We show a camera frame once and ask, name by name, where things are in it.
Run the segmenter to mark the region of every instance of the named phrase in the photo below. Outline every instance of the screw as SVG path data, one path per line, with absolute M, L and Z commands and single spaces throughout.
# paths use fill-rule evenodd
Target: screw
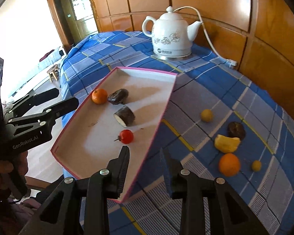
M 64 179 L 64 183 L 72 183 L 74 179 L 72 177 L 67 177 Z
M 217 182 L 218 184 L 224 184 L 224 183 L 225 183 L 225 180 L 224 180 L 224 178 L 217 178 L 217 179 L 216 179 L 216 182 Z
M 108 170 L 108 169 L 102 169 L 102 170 L 100 171 L 100 175 L 105 176 L 105 175 L 108 175 L 108 174 L 109 174 L 109 170 Z
M 187 176 L 187 175 L 190 174 L 190 171 L 189 171 L 188 169 L 183 169 L 183 170 L 181 170 L 181 174 L 182 174 L 183 176 Z

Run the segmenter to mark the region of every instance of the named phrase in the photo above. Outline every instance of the eggplant piece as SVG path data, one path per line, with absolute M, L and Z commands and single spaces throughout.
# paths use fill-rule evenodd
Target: eggplant piece
M 135 120 L 134 113 L 127 106 L 123 106 L 115 112 L 114 117 L 123 127 L 129 126 Z
M 239 138 L 243 140 L 246 136 L 244 126 L 241 123 L 230 122 L 228 124 L 228 135 L 231 138 Z
M 125 99 L 129 96 L 129 91 L 121 88 L 108 96 L 108 102 L 113 105 L 124 104 Z

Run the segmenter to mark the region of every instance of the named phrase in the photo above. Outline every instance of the kettle lid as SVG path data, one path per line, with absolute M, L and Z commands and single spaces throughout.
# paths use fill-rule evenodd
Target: kettle lid
M 169 6 L 168 8 L 166 8 L 166 11 L 167 13 L 162 14 L 159 19 L 161 20 L 182 20 L 183 19 L 183 17 L 180 14 L 173 12 L 172 6 Z

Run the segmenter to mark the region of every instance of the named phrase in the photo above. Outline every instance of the white ceramic kettle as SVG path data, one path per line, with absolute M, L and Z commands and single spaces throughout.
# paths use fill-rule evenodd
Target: white ceramic kettle
M 190 55 L 202 22 L 196 21 L 189 26 L 180 14 L 173 12 L 172 6 L 166 11 L 158 20 L 147 16 L 142 25 L 143 33 L 151 37 L 154 53 L 158 56 L 178 58 Z M 151 34 L 146 31 L 149 20 L 154 23 Z

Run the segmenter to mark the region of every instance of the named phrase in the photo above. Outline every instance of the dark red cloth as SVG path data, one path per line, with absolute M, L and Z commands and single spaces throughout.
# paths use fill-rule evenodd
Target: dark red cloth
M 54 49 L 51 50 L 50 52 L 48 52 L 47 54 L 45 54 L 45 55 L 39 60 L 39 62 L 41 62 L 42 60 L 46 59 L 47 56 L 50 55 L 53 51 L 54 51 Z

